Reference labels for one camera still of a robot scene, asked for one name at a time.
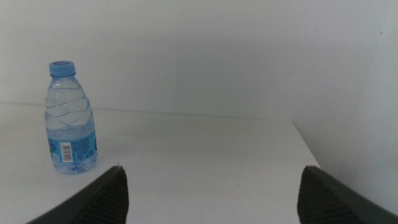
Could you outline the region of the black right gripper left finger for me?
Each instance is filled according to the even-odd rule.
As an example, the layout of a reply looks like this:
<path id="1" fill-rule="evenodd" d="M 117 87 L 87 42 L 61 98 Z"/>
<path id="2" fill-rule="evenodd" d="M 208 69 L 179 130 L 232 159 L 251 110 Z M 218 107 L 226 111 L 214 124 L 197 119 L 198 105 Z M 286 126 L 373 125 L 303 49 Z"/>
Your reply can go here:
<path id="1" fill-rule="evenodd" d="M 81 191 L 33 219 L 31 223 L 126 223 L 128 210 L 126 171 L 122 166 L 113 166 Z"/>

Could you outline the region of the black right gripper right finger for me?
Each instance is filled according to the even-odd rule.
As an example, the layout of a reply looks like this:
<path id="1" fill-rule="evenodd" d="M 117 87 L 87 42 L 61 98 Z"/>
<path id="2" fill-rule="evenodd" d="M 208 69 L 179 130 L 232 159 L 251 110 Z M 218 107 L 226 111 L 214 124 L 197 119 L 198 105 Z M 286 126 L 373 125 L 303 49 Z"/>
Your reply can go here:
<path id="1" fill-rule="evenodd" d="M 304 224 L 397 224 L 397 215 L 316 166 L 306 166 L 302 172 L 297 213 L 300 223 Z"/>

